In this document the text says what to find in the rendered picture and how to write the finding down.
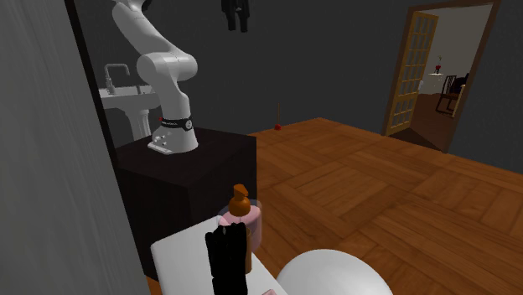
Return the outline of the white table with flower vase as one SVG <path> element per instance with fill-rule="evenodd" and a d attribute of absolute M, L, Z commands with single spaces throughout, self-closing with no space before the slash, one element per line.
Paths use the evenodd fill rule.
<path fill-rule="evenodd" d="M 434 71 L 427 76 L 426 93 L 429 95 L 438 93 L 443 87 L 444 74 L 440 72 L 442 58 L 441 55 L 438 56 L 438 62 L 434 66 Z"/>

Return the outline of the white pedestal sink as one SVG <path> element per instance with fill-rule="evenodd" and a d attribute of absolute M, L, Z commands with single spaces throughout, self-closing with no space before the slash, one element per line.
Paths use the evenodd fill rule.
<path fill-rule="evenodd" d="M 106 64 L 104 66 L 106 87 L 99 89 L 102 105 L 105 109 L 124 111 L 132 129 L 133 139 L 139 140 L 152 135 L 148 114 L 151 109 L 160 106 L 158 95 L 150 85 L 115 87 L 109 69 L 122 67 L 127 75 L 130 71 L 125 64 Z"/>

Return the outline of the white toilet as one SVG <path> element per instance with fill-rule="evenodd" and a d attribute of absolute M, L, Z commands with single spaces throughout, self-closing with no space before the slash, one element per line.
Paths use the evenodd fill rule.
<path fill-rule="evenodd" d="M 214 295 L 205 234 L 218 226 L 211 217 L 151 246 L 163 295 Z M 372 267 L 342 251 L 319 249 L 293 258 L 273 277 L 256 257 L 246 275 L 248 295 L 393 295 Z"/>

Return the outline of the wooden door with glass panes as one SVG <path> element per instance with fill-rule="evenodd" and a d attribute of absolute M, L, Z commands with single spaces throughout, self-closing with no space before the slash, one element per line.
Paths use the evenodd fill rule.
<path fill-rule="evenodd" d="M 386 135 L 395 134 L 411 125 L 420 84 L 427 64 L 438 16 L 414 12 L 396 81 Z"/>

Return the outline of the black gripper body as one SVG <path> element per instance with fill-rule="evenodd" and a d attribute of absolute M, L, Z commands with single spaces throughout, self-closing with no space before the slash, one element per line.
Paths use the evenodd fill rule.
<path fill-rule="evenodd" d="M 221 0 L 221 11 L 223 13 L 243 13 L 250 15 L 249 0 Z"/>

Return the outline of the dark wooden chair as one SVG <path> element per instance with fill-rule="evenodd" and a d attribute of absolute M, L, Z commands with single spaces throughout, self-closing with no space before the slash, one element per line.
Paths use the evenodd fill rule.
<path fill-rule="evenodd" d="M 452 115 L 453 109 L 450 108 L 451 103 L 458 99 L 459 91 L 456 91 L 456 75 L 447 75 L 443 82 L 443 88 L 439 96 L 435 111 L 441 114 Z M 441 104 L 446 101 L 448 104 L 445 109 L 441 109 Z"/>

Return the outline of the pink soap dispenser orange pump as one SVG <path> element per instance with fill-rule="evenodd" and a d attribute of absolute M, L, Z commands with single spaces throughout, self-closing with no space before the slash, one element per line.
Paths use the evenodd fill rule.
<path fill-rule="evenodd" d="M 255 199 L 249 199 L 249 193 L 243 184 L 235 184 L 233 197 L 219 213 L 219 225 L 244 223 L 251 231 L 251 250 L 255 251 L 262 243 L 262 205 Z"/>

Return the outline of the black upright object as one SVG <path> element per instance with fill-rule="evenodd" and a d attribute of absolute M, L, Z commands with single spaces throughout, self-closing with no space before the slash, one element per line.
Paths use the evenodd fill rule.
<path fill-rule="evenodd" d="M 214 295 L 247 295 L 244 223 L 219 225 L 205 234 Z"/>

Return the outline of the dark robot stand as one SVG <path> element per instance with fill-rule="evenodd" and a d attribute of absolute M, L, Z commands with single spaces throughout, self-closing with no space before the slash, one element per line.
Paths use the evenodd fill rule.
<path fill-rule="evenodd" d="M 256 138 L 195 128 L 199 146 L 164 155 L 145 137 L 116 150 L 115 173 L 133 239 L 147 277 L 158 277 L 151 245 L 216 216 L 237 184 L 255 199 Z"/>

